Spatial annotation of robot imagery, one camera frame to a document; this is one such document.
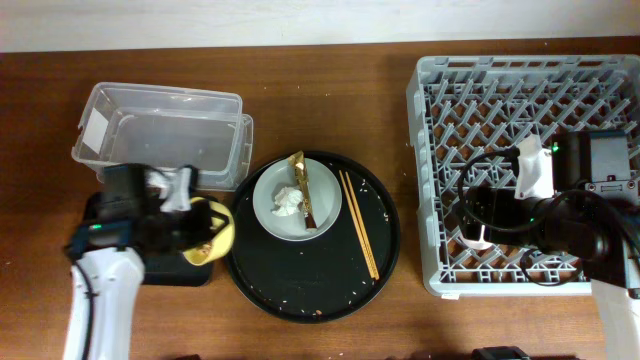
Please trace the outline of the yellow bowl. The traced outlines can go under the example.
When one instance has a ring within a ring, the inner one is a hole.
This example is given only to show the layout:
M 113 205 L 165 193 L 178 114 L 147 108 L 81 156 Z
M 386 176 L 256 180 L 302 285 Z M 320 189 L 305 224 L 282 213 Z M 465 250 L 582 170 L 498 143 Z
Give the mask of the yellow bowl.
M 215 200 L 194 197 L 191 199 L 191 205 L 193 210 L 199 206 L 210 211 L 208 219 L 212 235 L 203 244 L 210 243 L 212 249 L 208 256 L 203 256 L 197 251 L 197 248 L 203 245 L 201 244 L 183 251 L 182 254 L 190 264 L 203 266 L 224 257 L 231 250 L 235 238 L 235 223 L 231 211 Z

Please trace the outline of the pink cup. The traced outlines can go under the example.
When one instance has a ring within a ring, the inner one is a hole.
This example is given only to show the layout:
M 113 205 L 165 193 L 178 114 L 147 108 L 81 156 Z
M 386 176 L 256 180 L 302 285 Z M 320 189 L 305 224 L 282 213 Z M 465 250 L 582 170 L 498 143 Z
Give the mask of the pink cup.
M 461 235 L 460 235 L 461 241 L 468 248 L 471 248 L 477 251 L 482 251 L 482 250 L 490 249 L 493 246 L 493 243 L 486 241 L 484 238 L 484 232 L 485 232 L 484 225 L 477 226 L 477 230 L 479 232 L 479 237 L 477 239 L 466 238 L 464 236 L 465 232 L 463 228 L 460 228 L 460 230 L 461 230 Z

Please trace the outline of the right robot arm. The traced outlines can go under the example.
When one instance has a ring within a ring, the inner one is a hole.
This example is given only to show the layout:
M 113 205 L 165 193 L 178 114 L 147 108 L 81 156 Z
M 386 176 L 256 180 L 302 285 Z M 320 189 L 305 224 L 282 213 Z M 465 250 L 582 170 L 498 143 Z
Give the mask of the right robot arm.
M 466 187 L 483 153 L 462 168 L 455 216 L 464 238 L 578 258 L 591 281 L 610 359 L 639 356 L 639 182 L 621 130 L 536 135 L 499 151 L 516 169 L 514 189 Z

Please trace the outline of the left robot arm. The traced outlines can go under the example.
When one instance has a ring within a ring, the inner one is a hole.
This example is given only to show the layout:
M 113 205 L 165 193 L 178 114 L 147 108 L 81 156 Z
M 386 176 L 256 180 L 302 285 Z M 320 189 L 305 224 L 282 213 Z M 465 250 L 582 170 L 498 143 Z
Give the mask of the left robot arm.
M 214 268 L 185 255 L 212 234 L 207 202 L 194 197 L 197 168 L 128 163 L 102 177 L 64 248 L 73 287 L 66 359 L 128 358 L 139 288 L 202 286 Z

